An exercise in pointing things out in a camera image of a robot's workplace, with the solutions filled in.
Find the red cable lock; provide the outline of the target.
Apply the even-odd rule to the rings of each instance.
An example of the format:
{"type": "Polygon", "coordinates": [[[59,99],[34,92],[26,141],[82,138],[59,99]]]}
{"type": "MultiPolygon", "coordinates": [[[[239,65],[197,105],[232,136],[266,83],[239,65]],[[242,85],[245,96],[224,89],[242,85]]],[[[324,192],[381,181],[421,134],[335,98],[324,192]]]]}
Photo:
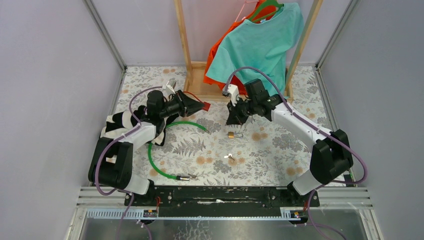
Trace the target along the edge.
{"type": "Polygon", "coordinates": [[[191,93],[189,91],[183,91],[183,92],[185,94],[188,94],[188,95],[194,97],[198,102],[202,103],[203,104],[203,106],[202,106],[202,110],[203,111],[205,111],[205,112],[208,112],[209,111],[209,109],[211,107],[211,104],[209,102],[201,100],[199,97],[197,97],[195,94],[193,94],[193,93],[191,93]]]}

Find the brass padlock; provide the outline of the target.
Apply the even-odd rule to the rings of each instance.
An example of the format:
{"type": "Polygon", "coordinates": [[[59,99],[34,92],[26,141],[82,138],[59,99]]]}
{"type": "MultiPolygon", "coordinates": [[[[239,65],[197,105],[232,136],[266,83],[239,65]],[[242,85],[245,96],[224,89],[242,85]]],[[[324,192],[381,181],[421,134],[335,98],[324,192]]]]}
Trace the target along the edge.
{"type": "Polygon", "coordinates": [[[244,134],[242,132],[230,131],[230,132],[228,132],[227,136],[228,136],[229,139],[240,139],[240,138],[244,137],[244,134]]]}

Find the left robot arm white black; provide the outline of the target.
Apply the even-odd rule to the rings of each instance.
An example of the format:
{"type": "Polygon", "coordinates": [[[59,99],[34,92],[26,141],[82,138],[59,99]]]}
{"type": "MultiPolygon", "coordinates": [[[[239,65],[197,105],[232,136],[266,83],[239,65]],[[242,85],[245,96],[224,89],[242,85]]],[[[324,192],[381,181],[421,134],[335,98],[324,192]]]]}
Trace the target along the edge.
{"type": "Polygon", "coordinates": [[[134,151],[153,143],[161,136],[165,125],[176,117],[189,117],[201,110],[207,111],[209,106],[181,90],[170,93],[169,99],[159,86],[147,88],[144,92],[147,94],[146,105],[113,117],[114,123],[119,124],[113,136],[103,135],[98,139],[88,179],[103,196],[115,191],[136,194],[136,199],[148,206],[154,202],[155,192],[149,188],[149,179],[132,174],[134,151]]]}

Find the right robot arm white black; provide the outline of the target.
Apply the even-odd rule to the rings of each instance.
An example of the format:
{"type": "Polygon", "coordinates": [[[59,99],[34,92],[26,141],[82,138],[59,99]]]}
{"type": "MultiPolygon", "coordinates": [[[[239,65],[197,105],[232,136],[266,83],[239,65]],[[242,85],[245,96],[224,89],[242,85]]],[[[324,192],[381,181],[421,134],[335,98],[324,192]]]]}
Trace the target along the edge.
{"type": "Polygon", "coordinates": [[[222,94],[230,98],[227,125],[243,125],[250,116],[258,115],[285,127],[311,151],[309,169],[288,185],[286,198],[291,205],[301,205],[309,192],[327,185],[353,166],[344,131],[331,131],[305,119],[279,94],[270,96],[260,79],[248,82],[245,89],[247,99],[243,100],[236,85],[225,87],[222,94]]]}

